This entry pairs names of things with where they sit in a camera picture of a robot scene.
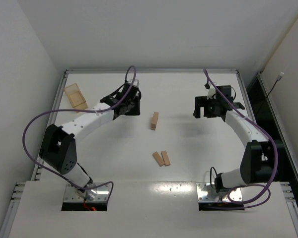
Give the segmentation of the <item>wood block row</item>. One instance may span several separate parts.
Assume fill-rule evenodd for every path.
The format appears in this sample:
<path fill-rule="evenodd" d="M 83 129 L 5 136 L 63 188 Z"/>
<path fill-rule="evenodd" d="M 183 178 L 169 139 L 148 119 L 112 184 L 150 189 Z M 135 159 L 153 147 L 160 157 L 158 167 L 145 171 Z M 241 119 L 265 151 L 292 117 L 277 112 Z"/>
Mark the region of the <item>wood block row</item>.
<path fill-rule="evenodd" d="M 157 125 L 158 116 L 159 116 L 159 112 L 154 112 L 154 113 L 153 113 L 152 120 L 151 120 L 151 124 L 153 124 L 153 125 Z"/>
<path fill-rule="evenodd" d="M 165 166 L 170 166 L 171 165 L 171 163 L 170 163 L 170 159 L 169 159 L 169 156 L 168 156 L 168 153 L 167 153 L 167 151 L 162 151 L 161 152 L 161 155 L 162 155 L 162 158 L 163 158 L 163 160 L 164 160 L 164 164 L 165 164 Z"/>
<path fill-rule="evenodd" d="M 160 154 L 158 152 L 154 152 L 152 154 L 152 156 L 157 161 L 157 163 L 159 164 L 160 167 L 165 165 L 165 162 L 164 162 L 163 158 L 160 156 Z"/>

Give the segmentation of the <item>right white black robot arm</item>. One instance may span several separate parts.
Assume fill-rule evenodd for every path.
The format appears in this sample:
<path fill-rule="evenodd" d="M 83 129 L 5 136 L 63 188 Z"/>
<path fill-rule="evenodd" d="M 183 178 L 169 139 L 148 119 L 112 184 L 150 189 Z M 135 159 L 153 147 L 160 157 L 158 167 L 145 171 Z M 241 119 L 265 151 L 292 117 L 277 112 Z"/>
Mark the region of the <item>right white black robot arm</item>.
<path fill-rule="evenodd" d="M 238 169 L 216 175 L 214 189 L 220 192 L 236 186 L 246 186 L 255 183 L 271 183 L 278 177 L 278 162 L 275 156 L 278 147 L 275 141 L 270 141 L 248 117 L 245 107 L 235 102 L 229 85 L 215 88 L 210 83 L 205 85 L 208 90 L 206 96 L 195 98 L 193 116 L 221 118 L 229 125 L 242 142 L 245 151 Z"/>

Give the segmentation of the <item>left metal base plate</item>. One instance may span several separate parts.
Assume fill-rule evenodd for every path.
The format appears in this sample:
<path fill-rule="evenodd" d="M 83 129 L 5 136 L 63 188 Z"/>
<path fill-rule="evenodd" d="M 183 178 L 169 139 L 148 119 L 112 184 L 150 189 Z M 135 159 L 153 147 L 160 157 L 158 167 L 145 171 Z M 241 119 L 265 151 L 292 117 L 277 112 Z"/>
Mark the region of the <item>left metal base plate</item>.
<path fill-rule="evenodd" d="M 104 185 L 99 188 L 94 188 L 81 192 L 74 186 L 68 184 L 65 188 L 64 202 L 83 202 L 85 199 L 87 202 L 104 202 L 108 200 L 110 187 Z"/>

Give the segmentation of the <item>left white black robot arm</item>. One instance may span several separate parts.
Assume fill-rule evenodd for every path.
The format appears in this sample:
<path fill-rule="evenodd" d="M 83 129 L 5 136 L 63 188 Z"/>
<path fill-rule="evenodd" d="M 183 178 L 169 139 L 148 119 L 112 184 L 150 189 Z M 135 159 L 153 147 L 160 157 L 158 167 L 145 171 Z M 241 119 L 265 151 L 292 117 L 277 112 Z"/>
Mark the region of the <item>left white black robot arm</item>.
<path fill-rule="evenodd" d="M 94 185 L 92 178 L 77 162 L 76 146 L 93 131 L 119 116 L 139 116 L 139 81 L 126 82 L 113 93 L 102 98 L 92 109 L 60 126 L 47 127 L 39 156 L 50 167 L 84 192 Z"/>

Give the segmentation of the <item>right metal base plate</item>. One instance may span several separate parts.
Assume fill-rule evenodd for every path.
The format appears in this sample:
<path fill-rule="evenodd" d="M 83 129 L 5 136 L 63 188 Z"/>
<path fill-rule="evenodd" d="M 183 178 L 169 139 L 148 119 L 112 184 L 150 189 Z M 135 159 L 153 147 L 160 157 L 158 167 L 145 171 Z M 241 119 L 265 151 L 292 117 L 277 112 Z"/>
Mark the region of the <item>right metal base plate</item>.
<path fill-rule="evenodd" d="M 228 198 L 229 189 L 222 189 L 216 192 L 212 188 L 214 184 L 209 182 L 198 182 L 196 183 L 198 202 L 202 204 L 207 203 L 231 203 Z"/>

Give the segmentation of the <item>wooden block box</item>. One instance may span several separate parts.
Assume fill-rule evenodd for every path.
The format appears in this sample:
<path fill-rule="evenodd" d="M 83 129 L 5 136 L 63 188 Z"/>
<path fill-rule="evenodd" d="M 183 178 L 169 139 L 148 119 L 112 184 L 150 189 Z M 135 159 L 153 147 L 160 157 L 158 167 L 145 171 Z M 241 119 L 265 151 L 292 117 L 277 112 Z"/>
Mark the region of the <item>wooden block box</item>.
<path fill-rule="evenodd" d="M 86 110 L 88 105 L 85 97 L 82 95 L 78 85 L 76 83 L 64 88 L 64 92 L 71 104 L 76 110 Z"/>

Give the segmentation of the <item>metal base plate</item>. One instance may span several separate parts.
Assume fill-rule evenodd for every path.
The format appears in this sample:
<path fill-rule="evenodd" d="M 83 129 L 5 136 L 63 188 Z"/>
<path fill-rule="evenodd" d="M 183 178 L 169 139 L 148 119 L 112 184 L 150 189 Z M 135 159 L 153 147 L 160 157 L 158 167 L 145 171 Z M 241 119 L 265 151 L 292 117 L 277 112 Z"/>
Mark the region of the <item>metal base plate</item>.
<path fill-rule="evenodd" d="M 99 188 L 94 188 L 81 192 L 74 186 L 68 184 L 65 188 L 64 202 L 83 202 L 85 199 L 87 202 L 104 202 L 108 200 L 110 187 L 104 185 Z"/>
<path fill-rule="evenodd" d="M 222 189 L 216 192 L 212 188 L 214 184 L 209 182 L 198 182 L 196 183 L 198 202 L 202 204 L 207 203 L 231 203 L 228 198 L 229 189 Z"/>

